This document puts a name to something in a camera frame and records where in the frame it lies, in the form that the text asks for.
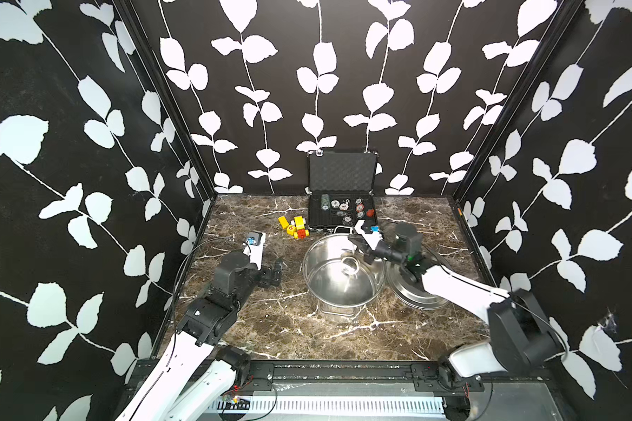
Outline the steel pot lid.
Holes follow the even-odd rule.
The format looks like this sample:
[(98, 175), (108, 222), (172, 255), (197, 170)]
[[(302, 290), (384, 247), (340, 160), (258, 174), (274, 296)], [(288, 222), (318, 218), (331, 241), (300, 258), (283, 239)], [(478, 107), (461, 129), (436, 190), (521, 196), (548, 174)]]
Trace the steel pot lid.
[(384, 268), (387, 286), (405, 305), (418, 310), (437, 310), (448, 304), (445, 298), (429, 294), (419, 278), (414, 279), (406, 268), (387, 262)]

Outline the black poker chip case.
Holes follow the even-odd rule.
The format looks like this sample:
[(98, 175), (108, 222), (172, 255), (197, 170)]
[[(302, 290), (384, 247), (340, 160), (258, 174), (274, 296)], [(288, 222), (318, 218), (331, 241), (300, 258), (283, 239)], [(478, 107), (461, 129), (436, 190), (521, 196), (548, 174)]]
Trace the black poker chip case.
[[(308, 217), (312, 231), (335, 231), (359, 220), (377, 223), (374, 181), (378, 155), (372, 152), (317, 150), (307, 156)], [(321, 210), (321, 195), (328, 194), (330, 209)], [(367, 210), (374, 209), (369, 218)]]

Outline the blue green chip stack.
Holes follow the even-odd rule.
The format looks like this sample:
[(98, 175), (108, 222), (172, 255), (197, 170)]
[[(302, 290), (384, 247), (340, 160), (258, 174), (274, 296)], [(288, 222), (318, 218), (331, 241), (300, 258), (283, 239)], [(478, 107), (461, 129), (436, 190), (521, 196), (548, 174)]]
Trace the blue green chip stack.
[(330, 209), (330, 198), (328, 194), (321, 195), (321, 210), (328, 211)]

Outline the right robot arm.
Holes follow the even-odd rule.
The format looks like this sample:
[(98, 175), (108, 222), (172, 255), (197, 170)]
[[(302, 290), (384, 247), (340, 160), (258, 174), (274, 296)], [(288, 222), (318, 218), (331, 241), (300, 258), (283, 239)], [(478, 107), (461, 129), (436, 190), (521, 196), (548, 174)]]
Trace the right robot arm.
[(396, 225), (393, 240), (387, 241), (378, 226), (360, 221), (351, 237), (358, 240), (365, 261), (386, 263), (389, 286), (407, 303), (419, 306), (435, 296), (488, 326), (488, 339), (456, 347), (439, 360), (436, 374), (447, 388), (478, 375), (526, 375), (553, 354), (568, 352), (565, 339), (530, 291), (509, 292), (459, 275), (423, 247), (415, 226)]

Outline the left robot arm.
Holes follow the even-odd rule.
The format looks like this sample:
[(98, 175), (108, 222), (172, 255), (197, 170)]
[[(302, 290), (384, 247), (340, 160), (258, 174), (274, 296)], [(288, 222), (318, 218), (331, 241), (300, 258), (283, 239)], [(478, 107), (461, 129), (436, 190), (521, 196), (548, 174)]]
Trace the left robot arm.
[(225, 392), (249, 379), (250, 358), (215, 348), (257, 288), (278, 287), (283, 260), (260, 266), (241, 251), (226, 254), (209, 289), (193, 300), (161, 359), (117, 420), (197, 420)]

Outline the large steel pot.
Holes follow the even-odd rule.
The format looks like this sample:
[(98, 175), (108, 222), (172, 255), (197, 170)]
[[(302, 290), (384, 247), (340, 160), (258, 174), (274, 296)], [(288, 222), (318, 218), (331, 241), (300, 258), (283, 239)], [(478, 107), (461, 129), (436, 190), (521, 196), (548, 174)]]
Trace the large steel pot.
[(307, 249), (301, 265), (307, 288), (317, 299), (317, 311), (338, 325), (356, 323), (365, 306), (384, 289), (382, 260), (366, 263), (367, 274), (348, 276), (340, 262), (343, 249), (357, 249), (347, 233), (327, 235)]

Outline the yellow rounded toy block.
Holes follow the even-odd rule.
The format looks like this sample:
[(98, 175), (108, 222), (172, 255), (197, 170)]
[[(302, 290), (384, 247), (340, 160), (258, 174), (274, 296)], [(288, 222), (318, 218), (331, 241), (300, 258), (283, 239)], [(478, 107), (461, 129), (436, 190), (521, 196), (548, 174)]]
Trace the yellow rounded toy block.
[(298, 231), (305, 230), (305, 219), (301, 216), (297, 216), (293, 219), (296, 229)]

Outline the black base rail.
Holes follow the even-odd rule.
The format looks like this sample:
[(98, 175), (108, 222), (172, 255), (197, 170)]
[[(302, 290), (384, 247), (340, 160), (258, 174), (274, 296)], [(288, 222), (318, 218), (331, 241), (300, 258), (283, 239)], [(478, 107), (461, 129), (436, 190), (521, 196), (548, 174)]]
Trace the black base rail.
[(440, 379), (438, 364), (433, 361), (253, 360), (241, 390), (269, 391), (273, 386), (297, 383), (404, 384), (413, 392), (463, 396), (469, 392), (483, 392), (487, 384), (535, 382), (553, 382), (549, 370), (539, 369), (529, 375), (475, 375), (449, 386)]

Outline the flat yellow toy brick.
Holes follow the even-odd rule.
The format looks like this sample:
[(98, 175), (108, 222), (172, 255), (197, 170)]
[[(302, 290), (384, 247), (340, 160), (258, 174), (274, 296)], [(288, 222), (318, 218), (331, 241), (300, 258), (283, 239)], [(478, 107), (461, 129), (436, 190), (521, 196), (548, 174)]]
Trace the flat yellow toy brick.
[(285, 230), (288, 226), (290, 226), (291, 224), (288, 222), (287, 218), (282, 216), (278, 219), (278, 222), (280, 224), (280, 226), (282, 227), (283, 230)]

